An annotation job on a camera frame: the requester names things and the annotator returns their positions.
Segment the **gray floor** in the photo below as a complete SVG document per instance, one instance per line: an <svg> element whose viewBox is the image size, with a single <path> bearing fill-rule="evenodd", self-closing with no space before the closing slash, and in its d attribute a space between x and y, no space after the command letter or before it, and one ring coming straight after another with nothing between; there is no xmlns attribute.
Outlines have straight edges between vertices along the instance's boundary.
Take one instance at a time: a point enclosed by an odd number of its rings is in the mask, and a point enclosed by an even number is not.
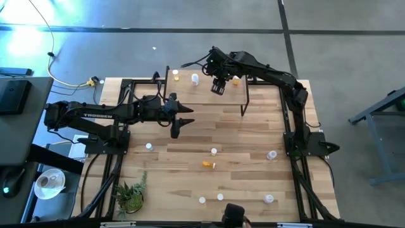
<svg viewBox="0 0 405 228"><path fill-rule="evenodd" d="M3 23L42 25L28 2L8 1ZM79 0L39 1L51 25L169 29L281 29L277 0ZM403 30L401 0L284 0L290 29ZM52 72L81 83L89 77L151 76L166 65L203 56L212 45L224 51L249 51L262 63L289 70L282 34L187 33L55 33L57 60ZM375 145L365 123L347 119L405 85L405 37L372 35L292 35L300 79L309 79L322 129L341 146L331 156L341 217L351 222L404 227L405 182L372 187L368 179L382 175ZM51 37L30 27L0 32L0 65L28 67L46 76ZM92 102L92 89L74 96L51 94L49 102ZM39 126L35 143L59 141ZM66 137L74 130L63 129Z"/></svg>

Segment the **wood plank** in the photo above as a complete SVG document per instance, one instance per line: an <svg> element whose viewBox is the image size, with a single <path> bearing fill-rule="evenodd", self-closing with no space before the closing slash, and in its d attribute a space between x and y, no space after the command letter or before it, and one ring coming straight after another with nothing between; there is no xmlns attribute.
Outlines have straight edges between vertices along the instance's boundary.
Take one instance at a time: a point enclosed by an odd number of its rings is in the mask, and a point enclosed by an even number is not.
<svg viewBox="0 0 405 228"><path fill-rule="evenodd" d="M180 81L188 83L188 74L190 72ZM207 78L210 87L211 78ZM317 124L309 82L300 81L309 92L307 121ZM120 83L120 78L106 79L102 103L117 103ZM137 96L154 94L156 86L137 85L135 91ZM188 104L194 113L184 113L179 117L195 118L196 121L183 127L178 139L171 139L170 128L160 127L157 123L130 126L130 147L124 157L120 183L139 182L144 170L148 171L148 180L144 206L139 212L127 216L128 220L220 221L227 203L243 206L246 216L253 222L299 220L290 160L282 139L284 121L278 88L250 86L249 92L251 102L244 117L240 116L240 107L232 106L235 103L230 105L231 102L214 106ZM211 92L207 89L198 96L204 94L210 96ZM178 96L182 103L187 103L187 99L187 96ZM109 120L97 119L96 122L111 124ZM148 151L146 143L151 143L154 151ZM211 156L211 148L218 150L216 156ZM266 154L271 150L277 151L278 155L274 160L267 160ZM105 155L100 155L90 169L84 192L85 206L99 190L105 159ZM90 160L86 159L84 172ZM203 167L203 161L215 162L216 168ZM316 157L308 157L308 167L315 193L330 212L339 217L328 167ZM80 213L81 190L82 181L72 215ZM301 191L309 215L308 197L304 189ZM218 193L224 195L223 201L216 199ZM263 202L267 194L275 197L272 204ZM108 207L109 193L107 196L103 213ZM201 196L207 200L203 205L198 202Z"/></svg>
<svg viewBox="0 0 405 228"><path fill-rule="evenodd" d="M199 76L199 85L194 86L191 82L193 73ZM211 92L213 78L205 76L201 70L178 70L180 80L175 81L173 71L168 72L166 95L171 92L177 93L177 99L182 104L208 104L208 105L244 105L246 104L246 82L242 77L238 85L232 81L225 86L225 93L220 96Z"/></svg>

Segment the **potted plant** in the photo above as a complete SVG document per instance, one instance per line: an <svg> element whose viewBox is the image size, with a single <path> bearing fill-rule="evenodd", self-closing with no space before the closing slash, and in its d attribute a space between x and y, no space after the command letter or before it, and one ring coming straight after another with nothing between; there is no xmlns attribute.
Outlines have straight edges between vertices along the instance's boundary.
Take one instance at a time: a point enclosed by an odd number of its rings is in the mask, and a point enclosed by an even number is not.
<svg viewBox="0 0 405 228"><path fill-rule="evenodd" d="M136 183L129 187L127 183L124 182L124 186L119 184L115 187L117 193L116 200L120 206L118 217L124 218L126 213L135 213L142 208L142 205L144 204L143 193L146 188L146 178L147 172L144 171L140 183Z"/></svg>

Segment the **yellow cable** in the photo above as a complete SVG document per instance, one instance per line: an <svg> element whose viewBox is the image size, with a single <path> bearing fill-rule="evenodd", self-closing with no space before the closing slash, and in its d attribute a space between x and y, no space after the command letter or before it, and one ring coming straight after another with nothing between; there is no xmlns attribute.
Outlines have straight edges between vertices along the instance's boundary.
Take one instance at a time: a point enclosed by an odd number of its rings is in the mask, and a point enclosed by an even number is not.
<svg viewBox="0 0 405 228"><path fill-rule="evenodd" d="M31 5L35 8L35 10L38 12L38 14L40 15L40 17L42 17L42 19L44 20L44 22L45 22L46 25L48 26L48 29L49 29L49 31L50 31L50 33L51 33L51 36L52 36L52 50L51 50L51 53L53 53L53 49L54 49L54 46L55 46L55 38L54 38L54 36L53 36L52 30L51 30L51 28L50 28L48 22L45 20L44 16L42 16L42 14L40 13L40 11L37 9L37 7L32 3L31 0L28 0L28 1L29 1L29 2L31 3ZM57 79L57 78L51 73L51 56L50 56L49 59L48 59L47 71L48 71L49 76L50 76L51 78L53 78L53 80L59 82L60 84L66 85L66 86L82 87L82 86L87 86L89 83L91 83L91 82L88 81L88 82L83 83L83 84L80 84L80 85L75 85L75 84L69 84L69 83L67 83L67 82L63 82L63 81Z"/></svg>

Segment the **desk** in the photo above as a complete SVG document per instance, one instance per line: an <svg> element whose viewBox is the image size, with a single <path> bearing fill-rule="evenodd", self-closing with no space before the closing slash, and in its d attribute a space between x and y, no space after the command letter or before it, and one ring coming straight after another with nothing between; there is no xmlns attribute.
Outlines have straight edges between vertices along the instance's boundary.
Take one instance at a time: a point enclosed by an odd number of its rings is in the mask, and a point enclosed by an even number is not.
<svg viewBox="0 0 405 228"><path fill-rule="evenodd" d="M106 79L102 103L117 103L121 80ZM309 92L307 121L315 125L318 118L309 81L300 82ZM137 85L135 91L154 94L156 86ZM171 139L170 128L157 123L130 126L130 147L123 159L120 183L139 182L144 170L148 171L148 180L144 206L137 213L127 215L128 220L220 221L226 204L235 203L246 209L246 216L253 222L299 221L290 160L284 151L279 90L271 85L252 85L249 92L250 104L244 117L240 116L238 106L187 105L194 113L178 117L196 121L182 127L178 139ZM153 145L153 152L147 151L146 143ZM210 156L211 148L218 149L214 157ZM266 154L271 150L278 151L278 155L269 161ZM85 205L99 190L105 159L106 155L100 155L91 167L84 191ZM90 161L91 158L86 160L82 177ZM202 161L215 162L215 170L202 167ZM328 167L317 157L308 157L308 167L315 193L331 214L339 217ZM81 185L82 181L72 215L80 213ZM223 201L216 199L218 193L224 195ZM263 202L267 194L274 196L272 204ZM110 192L106 195L103 215ZM198 201L201 196L207 199L203 205ZM308 198L305 194L303 198L310 215Z"/></svg>

